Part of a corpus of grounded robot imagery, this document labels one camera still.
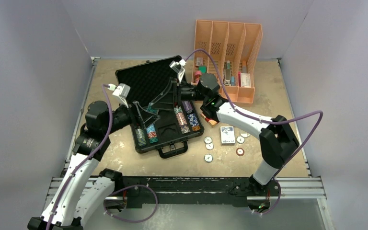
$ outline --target poker chip case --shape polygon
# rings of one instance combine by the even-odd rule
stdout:
[[[147,61],[142,65],[117,70],[115,75],[118,82],[130,86],[126,98],[129,105],[134,106],[133,101],[138,101],[146,109],[149,103],[165,90],[171,78],[177,78],[177,73],[170,68],[169,64],[173,60],[180,61],[181,59],[180,56],[175,56],[153,62]],[[189,105],[195,108],[191,101],[178,100],[176,105],[171,105],[171,110],[159,109],[158,115],[161,118],[154,123],[154,127],[144,127],[142,122],[132,125],[136,151],[142,154],[157,150],[160,157],[164,159],[185,153],[188,150],[187,140],[204,133],[204,127],[196,110],[188,110]],[[144,131],[144,134],[140,131],[140,139],[138,139],[138,127]],[[180,142],[184,146],[176,148],[176,144]]]

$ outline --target red poker chip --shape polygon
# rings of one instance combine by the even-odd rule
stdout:
[[[242,148],[237,148],[236,149],[236,154],[238,156],[243,156],[245,154],[245,150],[243,150]]]

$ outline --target metal frame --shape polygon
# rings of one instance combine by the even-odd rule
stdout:
[[[96,71],[96,66],[98,65],[98,60],[100,60],[100,57],[92,57],[92,70],[91,70],[91,75],[90,75],[90,80],[89,80],[89,84],[87,86],[86,92],[85,92],[85,96],[84,96],[84,101],[82,102],[81,108],[80,108],[80,112],[78,114],[78,118],[77,118],[77,122],[75,125],[75,129],[73,132],[73,136],[71,139],[71,143],[70,143],[70,147],[68,150],[68,154],[67,154],[67,158],[65,161],[65,169],[63,172],[65,172],[69,166],[69,160],[71,158],[71,153],[72,153],[72,147],[74,145],[74,141],[79,129],[79,124],[80,124],[80,120],[81,117],[83,115],[84,112],[84,107],[85,107],[85,103],[87,101],[87,97],[88,97],[88,92],[91,86],[91,82],[92,79],[94,77],[95,71]],[[294,112],[292,110],[292,106],[288,97],[288,92],[286,89],[286,93],[287,93],[287,98],[288,98],[288,104],[290,106],[291,109],[291,114],[293,117],[294,116]],[[299,140],[299,142],[301,143],[301,136],[299,134],[299,129],[297,126],[297,123],[295,123],[295,127],[296,127],[296,132],[297,132],[297,138]],[[307,168],[307,173],[308,173],[308,177],[307,178],[289,178],[289,177],[279,177],[277,178],[277,180],[279,181],[281,187],[282,187],[282,194],[281,194],[281,199],[317,199],[318,202],[318,207],[320,209],[320,213],[321,213],[321,217],[322,220],[324,222],[324,226],[326,230],[334,230],[334,226],[332,224],[331,221],[331,217],[330,217],[330,212],[328,209],[328,206],[326,204],[326,193],[322,184],[322,180],[321,178],[313,178],[311,175],[311,171],[310,171],[310,166],[308,164],[308,160],[307,157],[305,155],[305,151],[304,148],[301,149],[304,161],[305,161],[305,165]],[[52,198],[54,197],[54,194],[56,193],[61,180],[63,178],[61,177],[55,177],[52,179],[51,184],[50,184],[50,188],[49,191],[47,193],[47,197],[46,197],[46,204],[45,204],[45,208],[48,206],[48,204],[51,202]],[[97,177],[91,177],[88,182],[86,183],[86,186],[82,192],[81,197],[84,196],[85,193],[88,192],[88,189],[90,187],[93,186],[93,182],[95,182],[97,180]],[[264,197],[248,197],[248,199],[264,199]],[[107,197],[106,200],[121,200],[121,197]]]

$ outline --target floor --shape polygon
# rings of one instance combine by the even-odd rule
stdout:
[[[85,111],[88,105],[94,101],[104,101],[101,90],[103,83],[117,84],[115,71],[138,64],[145,63],[144,60],[114,60],[100,59],[95,70],[92,84],[88,93]],[[192,72],[192,61],[186,65],[186,73]],[[255,97],[251,107],[245,108],[254,113],[275,117],[283,115],[286,118],[292,117],[289,107],[287,92],[284,86],[280,67],[277,61],[258,61],[254,69]],[[113,110],[116,109],[116,98],[108,91]],[[195,104],[200,114],[200,104]],[[156,150],[145,154],[138,154],[135,151],[130,127],[125,127],[110,135],[111,145],[104,154],[98,167],[93,172],[97,175],[104,168],[118,170],[124,175],[154,175],[154,176],[250,176],[259,166],[262,156],[260,144],[257,139],[250,136],[243,144],[236,143],[234,146],[221,146],[219,126],[226,124],[219,123],[211,128],[205,121],[203,126],[205,132],[203,136],[193,138],[188,141],[188,151],[184,154],[162,159]],[[80,126],[85,123],[85,118],[81,118]],[[204,137],[212,137],[215,145],[213,150],[205,148]],[[235,153],[237,148],[243,148],[245,154],[238,156]],[[213,161],[204,161],[205,154],[213,155]],[[302,153],[298,153],[284,168],[280,177],[307,177],[307,169]]]

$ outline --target white poker chip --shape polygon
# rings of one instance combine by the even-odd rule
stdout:
[[[243,150],[242,148],[237,148],[236,149],[236,154],[238,156],[243,156],[245,154],[245,150]]]
[[[210,163],[212,161],[213,157],[211,154],[207,154],[204,156],[204,160],[208,163]]]
[[[207,150],[212,150],[212,149],[214,148],[214,144],[212,144],[212,143],[206,144],[206,145],[205,145],[205,148],[206,148]]]
[[[244,138],[250,137],[250,133],[241,133],[241,136]]]
[[[210,137],[206,137],[206,138],[204,138],[204,142],[205,142],[206,144],[211,144],[211,143],[212,143],[212,138],[210,138]]]
[[[239,144],[243,144],[245,142],[245,138],[239,136],[236,138],[236,141],[239,143]]]

